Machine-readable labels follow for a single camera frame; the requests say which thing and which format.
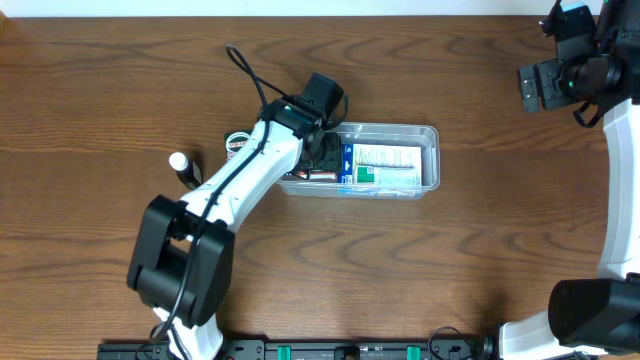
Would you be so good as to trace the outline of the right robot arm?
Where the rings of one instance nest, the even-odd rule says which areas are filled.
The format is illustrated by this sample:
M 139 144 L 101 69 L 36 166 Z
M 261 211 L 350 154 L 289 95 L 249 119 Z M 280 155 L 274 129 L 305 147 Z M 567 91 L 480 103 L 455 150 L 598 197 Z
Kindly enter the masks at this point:
M 554 3 L 540 27 L 554 58 L 518 71 L 528 112 L 569 105 L 583 128 L 600 125 L 609 157 L 606 238 L 597 275 L 562 280 L 546 310 L 503 324 L 500 359 L 598 359 L 639 350 L 639 4 Z

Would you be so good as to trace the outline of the green Zam-Buk box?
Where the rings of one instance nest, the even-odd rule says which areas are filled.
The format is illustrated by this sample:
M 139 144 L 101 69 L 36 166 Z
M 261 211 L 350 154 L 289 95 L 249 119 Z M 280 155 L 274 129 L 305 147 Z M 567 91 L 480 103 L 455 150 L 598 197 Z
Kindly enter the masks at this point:
M 233 158 L 251 138 L 251 130 L 231 131 L 224 134 L 226 160 Z

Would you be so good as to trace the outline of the blue fever patch box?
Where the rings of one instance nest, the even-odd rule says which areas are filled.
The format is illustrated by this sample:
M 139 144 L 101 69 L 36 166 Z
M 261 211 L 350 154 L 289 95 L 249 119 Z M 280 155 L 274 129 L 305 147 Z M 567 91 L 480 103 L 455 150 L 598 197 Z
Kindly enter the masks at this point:
M 422 152 L 420 147 L 389 146 L 372 144 L 344 144 L 342 146 L 342 171 L 338 175 L 341 196 L 357 197 L 414 197 L 422 187 L 378 187 L 357 184 L 355 173 L 358 166 L 416 168 L 421 173 Z

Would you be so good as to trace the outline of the white green medicine box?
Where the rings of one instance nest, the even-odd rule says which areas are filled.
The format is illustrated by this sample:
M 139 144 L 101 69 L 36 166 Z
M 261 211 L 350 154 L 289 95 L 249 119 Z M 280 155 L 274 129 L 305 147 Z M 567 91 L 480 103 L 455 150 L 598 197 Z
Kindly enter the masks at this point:
M 416 168 L 366 165 L 357 167 L 355 182 L 378 187 L 416 187 L 421 185 L 422 180 Z

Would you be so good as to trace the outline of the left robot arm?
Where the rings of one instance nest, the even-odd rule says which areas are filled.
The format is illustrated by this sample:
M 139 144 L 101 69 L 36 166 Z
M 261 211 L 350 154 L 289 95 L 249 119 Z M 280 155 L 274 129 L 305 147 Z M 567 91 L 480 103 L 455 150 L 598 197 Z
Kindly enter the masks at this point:
M 201 182 L 192 162 L 180 169 L 190 190 L 179 200 L 157 196 L 143 213 L 127 284 L 161 319 L 152 342 L 167 341 L 177 359 L 213 359 L 223 336 L 216 313 L 229 289 L 235 235 L 265 193 L 285 175 L 341 169 L 332 133 L 344 90 L 315 73 L 299 95 L 264 106 L 245 145 Z

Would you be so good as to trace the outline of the black bottle white cap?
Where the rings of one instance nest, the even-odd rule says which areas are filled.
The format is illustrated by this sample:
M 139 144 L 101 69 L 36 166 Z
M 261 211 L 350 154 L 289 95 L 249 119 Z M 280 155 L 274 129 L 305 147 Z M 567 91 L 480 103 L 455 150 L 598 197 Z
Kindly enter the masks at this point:
M 195 190 L 202 185 L 202 173 L 199 166 L 185 153 L 172 153 L 169 156 L 169 165 L 189 190 Z

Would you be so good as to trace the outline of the red white medicine box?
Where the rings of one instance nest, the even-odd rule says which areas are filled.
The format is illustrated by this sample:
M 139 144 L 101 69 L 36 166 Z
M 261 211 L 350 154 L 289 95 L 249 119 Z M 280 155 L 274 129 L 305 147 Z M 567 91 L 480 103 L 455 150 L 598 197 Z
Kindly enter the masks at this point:
M 336 182 L 338 174 L 322 171 L 298 171 L 295 173 L 295 177 L 303 181 Z

